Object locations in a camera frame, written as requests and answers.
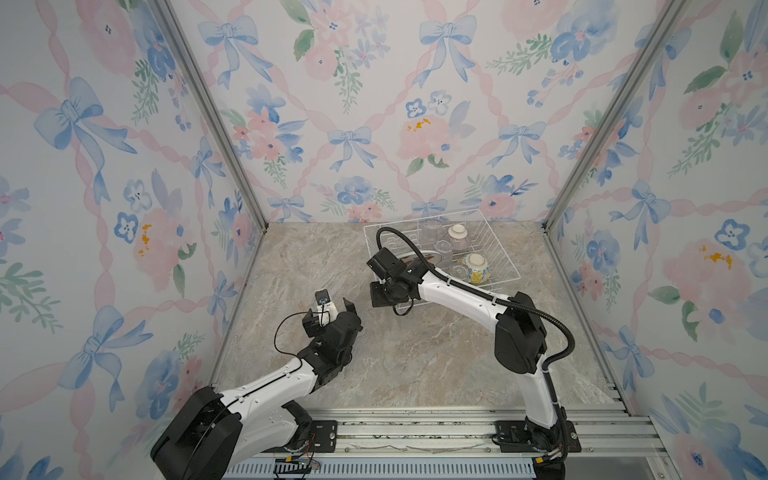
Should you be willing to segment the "white wire dish rack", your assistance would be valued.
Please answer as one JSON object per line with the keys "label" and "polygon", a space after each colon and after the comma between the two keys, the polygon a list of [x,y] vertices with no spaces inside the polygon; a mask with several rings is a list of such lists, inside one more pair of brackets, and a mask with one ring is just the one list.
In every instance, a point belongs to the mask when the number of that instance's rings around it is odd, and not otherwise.
{"label": "white wire dish rack", "polygon": [[502,293],[522,278],[500,234],[478,209],[441,213],[410,220],[386,222],[364,228],[368,252],[388,248],[406,263],[417,259],[413,250],[391,232],[390,227],[407,236],[428,261],[445,273],[476,286]]}

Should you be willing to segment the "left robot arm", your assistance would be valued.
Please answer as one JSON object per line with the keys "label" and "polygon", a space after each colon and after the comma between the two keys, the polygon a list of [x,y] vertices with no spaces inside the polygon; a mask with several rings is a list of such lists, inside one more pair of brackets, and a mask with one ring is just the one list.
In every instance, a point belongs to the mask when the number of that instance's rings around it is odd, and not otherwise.
{"label": "left robot arm", "polygon": [[335,379],[363,330],[354,303],[303,313],[310,343],[283,367],[249,384],[195,391],[153,445],[166,479],[221,479],[232,466],[271,449],[309,446],[312,417],[298,400]]}

